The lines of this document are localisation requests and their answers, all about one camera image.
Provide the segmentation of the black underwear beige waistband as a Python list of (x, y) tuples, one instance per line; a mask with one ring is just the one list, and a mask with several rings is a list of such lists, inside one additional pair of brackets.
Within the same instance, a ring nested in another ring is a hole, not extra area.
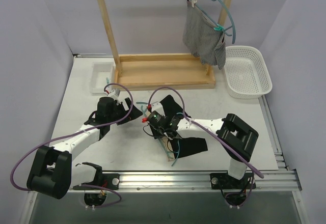
[[(171, 95), (166, 96), (162, 101), (160, 101), (160, 103), (164, 108), (165, 117), (167, 117), (169, 120), (173, 119), (174, 117), (178, 119), (183, 119), (182, 107), (175, 102)], [(179, 158), (195, 155), (208, 150), (206, 140), (203, 138), (183, 137), (177, 135), (174, 132), (171, 132), (170, 135), (165, 135), (161, 129), (158, 129), (158, 127), (154, 126), (152, 123), (148, 123), (148, 126), (151, 129), (151, 133), (149, 134), (149, 136), (153, 137), (154, 139), (158, 139), (160, 137), (168, 138), (172, 143), (172, 148), (174, 151), (177, 150), (177, 140), (179, 140)]]

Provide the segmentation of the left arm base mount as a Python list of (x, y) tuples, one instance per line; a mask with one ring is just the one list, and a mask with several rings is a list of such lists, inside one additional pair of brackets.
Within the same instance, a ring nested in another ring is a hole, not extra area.
[(111, 190), (118, 190), (120, 175), (116, 173), (103, 174), (98, 186), (105, 187)]

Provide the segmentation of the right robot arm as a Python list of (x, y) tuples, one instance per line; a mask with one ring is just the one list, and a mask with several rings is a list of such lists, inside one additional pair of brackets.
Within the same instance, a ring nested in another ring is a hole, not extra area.
[(147, 123), (159, 135), (169, 139), (201, 138), (218, 141), (230, 156), (226, 182), (232, 188), (243, 184), (247, 169), (264, 178), (250, 163), (259, 133), (235, 114), (227, 114), (219, 119), (194, 119), (188, 117), (184, 111), (169, 116), (159, 106), (159, 109), (152, 109)]

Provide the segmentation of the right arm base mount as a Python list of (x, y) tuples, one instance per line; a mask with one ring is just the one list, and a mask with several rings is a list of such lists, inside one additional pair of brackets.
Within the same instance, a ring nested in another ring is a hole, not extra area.
[(211, 173), (210, 174), (211, 189), (214, 190), (250, 189), (252, 176), (253, 174), (251, 173), (245, 173), (242, 179), (237, 180), (229, 176), (227, 173)]

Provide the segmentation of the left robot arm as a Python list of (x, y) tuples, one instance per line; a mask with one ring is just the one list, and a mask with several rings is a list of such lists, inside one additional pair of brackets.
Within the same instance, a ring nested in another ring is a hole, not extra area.
[(77, 135), (51, 147), (41, 146), (37, 149), (27, 188), (61, 199), (75, 186), (101, 187), (104, 184), (101, 166), (90, 162), (73, 165), (73, 160), (90, 145), (100, 141), (110, 131), (112, 124), (122, 125), (142, 114), (130, 98), (120, 102), (111, 97), (101, 97), (97, 110), (90, 114)]

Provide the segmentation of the teal hanger with black underwear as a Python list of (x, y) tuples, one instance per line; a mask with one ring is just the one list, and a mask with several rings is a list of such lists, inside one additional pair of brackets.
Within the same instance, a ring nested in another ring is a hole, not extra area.
[[(145, 118), (148, 118), (149, 116), (149, 112), (147, 109), (147, 103), (143, 102), (143, 101), (138, 101), (136, 102), (137, 105), (140, 106), (140, 110), (143, 113)], [(163, 151), (165, 152), (168, 162), (171, 162), (171, 167), (174, 167), (174, 165), (176, 164), (179, 156), (180, 156), (180, 142), (179, 140), (177, 140), (177, 150), (174, 151), (172, 148), (172, 143), (170, 142), (170, 140), (166, 137), (160, 137), (157, 139), (163, 149)]]

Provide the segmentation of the wooden clothes rack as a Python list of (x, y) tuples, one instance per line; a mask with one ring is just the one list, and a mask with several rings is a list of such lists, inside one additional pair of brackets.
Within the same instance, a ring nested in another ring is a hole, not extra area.
[(113, 82), (135, 91), (161, 86), (176, 89), (215, 87), (214, 66), (201, 64), (200, 59), (190, 52), (119, 54), (105, 0), (97, 0), (97, 3), (116, 66)]

